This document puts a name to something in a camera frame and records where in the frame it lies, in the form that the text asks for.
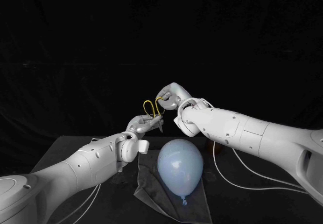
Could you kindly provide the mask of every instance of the dark table surface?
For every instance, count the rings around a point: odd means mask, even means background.
[[[90,143],[93,137],[61,136],[52,144],[32,172],[37,172],[65,160],[76,151]],[[174,139],[189,140],[201,150],[204,156],[204,187],[211,209],[214,223],[322,223],[323,207],[306,194],[289,190],[246,190],[233,186],[221,177],[214,164],[211,153],[205,149],[205,137],[145,137],[150,142],[150,150],[162,149]],[[263,175],[276,179],[298,183],[289,173],[274,164],[238,152],[249,167]],[[279,182],[256,176],[243,166],[234,155],[233,149],[224,147],[215,157],[220,170],[227,179],[246,187],[289,187]],[[129,163],[123,172],[116,174],[103,185],[97,199],[88,212],[78,221],[80,224],[126,224],[126,223],[178,223],[156,212],[135,196],[138,188],[139,160]],[[57,223],[78,208],[88,198],[94,188],[77,193],[58,207],[50,224]],[[64,221],[63,224],[74,223],[86,212],[91,200],[83,208]]]

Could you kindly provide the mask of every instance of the white cable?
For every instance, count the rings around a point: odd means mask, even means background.
[[[94,200],[96,200],[96,197],[97,197],[97,195],[99,195],[99,192],[100,192],[100,188],[99,188],[97,194],[96,194],[96,196],[94,196],[93,202],[94,202]],[[87,211],[88,211],[88,209],[90,209],[90,207],[91,207],[91,205],[93,205],[93,202],[91,202],[91,204],[90,204],[90,206],[88,206],[88,208],[87,208],[84,214],[81,215],[81,217],[78,218],[78,220],[77,220],[73,224],[76,224],[76,223],[80,221],[80,219],[83,218],[83,216],[86,215],[86,213],[87,213]]]
[[[87,203],[87,201],[90,200],[90,198],[91,198],[91,196],[93,196],[93,194],[94,194],[94,191],[97,190],[97,188],[99,188],[99,186],[96,186],[96,189],[93,190],[93,193],[91,193],[91,195],[88,196],[88,198],[87,198],[87,200],[84,201],[84,203],[83,203],[83,205],[74,210],[74,212],[57,223],[57,224],[60,224],[63,221],[65,221],[67,220],[67,218],[80,210],[80,208],[84,206],[84,204]]]
[[[296,185],[296,184],[293,184],[293,183],[289,183],[289,182],[286,182],[286,181],[280,181],[280,180],[277,180],[277,179],[274,179],[274,178],[270,178],[270,177],[267,177],[267,176],[259,174],[257,172],[254,172],[254,171],[247,167],[247,165],[244,164],[244,162],[243,162],[243,160],[241,160],[241,158],[240,158],[240,156],[238,156],[238,154],[237,154],[234,148],[233,148],[233,150],[234,150],[234,153],[236,153],[236,155],[237,155],[237,157],[238,157],[238,159],[240,159],[243,165],[246,166],[246,168],[247,168],[254,174],[257,174],[259,176],[264,177],[264,178],[269,179],[269,180],[273,180],[273,181],[277,181],[277,182],[280,182],[280,183],[289,184],[289,185],[292,185],[292,186],[300,188],[302,190],[305,190],[305,188],[303,188],[302,186],[299,186],[299,185]]]
[[[215,164],[215,167],[217,167],[217,169],[218,169],[218,172],[220,172],[220,174],[221,174],[221,176],[223,176],[223,178],[227,180],[227,178],[224,177],[224,175],[223,175],[223,173],[221,173],[221,171],[220,171],[220,168],[218,168],[218,166],[217,166],[217,162],[215,162],[215,155],[214,155],[214,164]],[[305,192],[305,191],[300,191],[300,190],[296,190],[296,189],[290,189],[290,188],[247,188],[247,187],[243,187],[243,186],[240,186],[240,185],[237,185],[237,184],[234,184],[234,183],[231,183],[236,187],[238,187],[238,188],[243,188],[243,189],[249,189],[249,190],[272,190],[272,189],[285,189],[285,190],[292,190],[292,191],[296,191],[296,192],[300,192],[300,193],[305,193],[305,194],[309,194],[308,192]]]

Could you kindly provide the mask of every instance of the scissors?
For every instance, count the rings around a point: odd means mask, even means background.
[[[146,105],[146,103],[150,103],[150,105],[152,105],[152,110],[153,110],[153,114],[149,114],[153,118],[156,118],[156,116],[162,116],[162,114],[165,113],[165,110],[163,110],[163,113],[161,113],[161,110],[159,110],[159,106],[158,106],[158,100],[159,99],[162,99],[163,100],[163,98],[162,97],[158,97],[156,98],[156,100],[155,100],[155,104],[156,104],[156,109],[158,109],[158,115],[156,115],[156,112],[155,112],[155,106],[153,106],[153,102],[150,101],[150,100],[146,100],[145,102],[143,102],[143,109],[145,109],[145,112],[148,113],[148,111],[146,111],[146,107],[145,107],[145,105]],[[163,133],[163,127],[162,127],[162,122],[159,121],[159,127],[161,127],[161,132]]]

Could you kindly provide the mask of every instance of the balloon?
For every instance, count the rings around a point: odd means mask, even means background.
[[[169,141],[159,154],[158,168],[171,191],[182,197],[194,192],[201,181],[204,158],[195,144],[185,139]]]

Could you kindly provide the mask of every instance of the black background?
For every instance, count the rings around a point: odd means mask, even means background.
[[[109,136],[178,82],[215,107],[323,127],[322,1],[0,3],[0,172],[63,135]],[[165,133],[185,136],[165,114]]]

